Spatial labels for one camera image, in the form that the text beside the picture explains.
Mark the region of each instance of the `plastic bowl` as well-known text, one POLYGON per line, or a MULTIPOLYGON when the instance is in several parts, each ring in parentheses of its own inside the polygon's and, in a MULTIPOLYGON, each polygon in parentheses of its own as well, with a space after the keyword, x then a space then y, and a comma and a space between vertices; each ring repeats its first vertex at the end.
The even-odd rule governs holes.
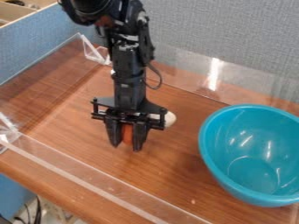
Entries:
POLYGON ((299 201, 299 118, 262 105, 226 107, 201 127, 201 154, 223 188, 262 207, 299 201))

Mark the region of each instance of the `wooden table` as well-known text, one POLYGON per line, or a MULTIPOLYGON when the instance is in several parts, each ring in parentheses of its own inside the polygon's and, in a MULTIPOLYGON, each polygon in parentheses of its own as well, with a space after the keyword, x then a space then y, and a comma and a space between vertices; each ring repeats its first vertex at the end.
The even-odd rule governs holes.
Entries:
MULTIPOLYGON (((149 98, 177 114, 178 122, 166 131, 150 132, 138 153, 123 144, 114 149, 103 123, 90 119, 93 97, 113 95, 111 68, 85 60, 79 43, 66 45, 2 86, 0 110, 26 135, 206 221, 298 223, 298 205, 262 208, 234 199, 211 176, 198 148, 203 121, 227 105, 215 100, 261 102, 291 112, 299 111, 298 104, 226 83, 213 93, 199 84, 206 76, 157 65, 170 85, 149 90, 149 98)), ((150 222, 12 151, 0 156, 0 172, 89 223, 150 222)))

